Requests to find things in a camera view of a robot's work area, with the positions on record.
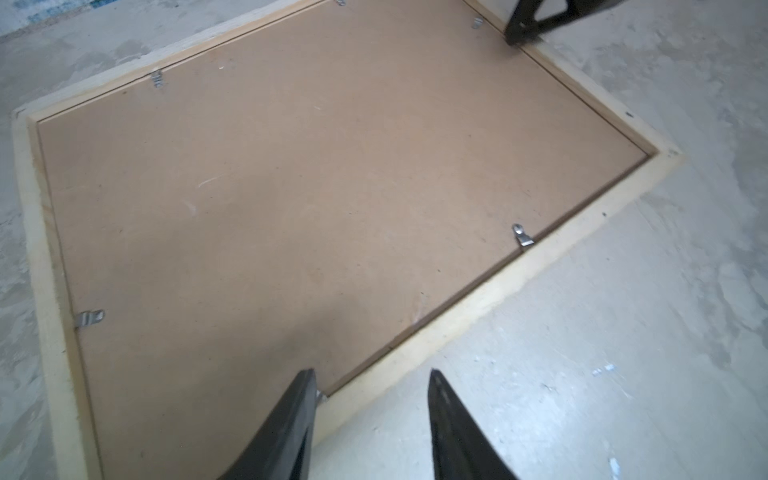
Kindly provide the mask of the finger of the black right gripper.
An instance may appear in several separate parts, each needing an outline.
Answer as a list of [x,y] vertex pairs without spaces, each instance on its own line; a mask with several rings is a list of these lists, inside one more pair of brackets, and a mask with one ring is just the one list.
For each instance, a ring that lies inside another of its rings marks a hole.
[[565,9],[545,18],[536,14],[543,0],[521,0],[512,12],[503,35],[511,46],[521,45],[537,39],[541,34],[551,32],[569,23],[611,9],[623,0],[566,0]]

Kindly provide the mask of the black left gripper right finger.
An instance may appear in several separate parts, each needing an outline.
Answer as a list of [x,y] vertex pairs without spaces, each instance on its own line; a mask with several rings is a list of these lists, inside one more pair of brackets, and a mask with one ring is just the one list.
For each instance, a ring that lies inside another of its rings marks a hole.
[[435,479],[518,479],[437,369],[430,371],[428,407]]

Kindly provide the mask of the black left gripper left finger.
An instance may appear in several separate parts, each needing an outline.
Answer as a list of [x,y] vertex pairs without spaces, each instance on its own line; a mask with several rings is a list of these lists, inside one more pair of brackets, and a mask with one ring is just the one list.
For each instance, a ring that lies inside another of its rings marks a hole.
[[297,373],[223,479],[299,480],[309,476],[317,410],[312,369]]

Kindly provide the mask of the metal backing board clip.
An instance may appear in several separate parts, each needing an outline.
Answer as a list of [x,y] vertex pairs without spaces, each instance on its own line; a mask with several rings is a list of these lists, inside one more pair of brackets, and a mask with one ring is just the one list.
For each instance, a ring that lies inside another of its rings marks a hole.
[[512,231],[521,248],[528,248],[535,243],[535,240],[525,231],[521,224],[513,224]]

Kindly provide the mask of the brown cardboard backing board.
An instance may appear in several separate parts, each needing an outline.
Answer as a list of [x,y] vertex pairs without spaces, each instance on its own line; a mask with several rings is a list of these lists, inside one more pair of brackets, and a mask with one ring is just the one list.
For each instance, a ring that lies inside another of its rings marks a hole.
[[213,479],[642,162],[461,1],[326,2],[43,121],[108,479]]

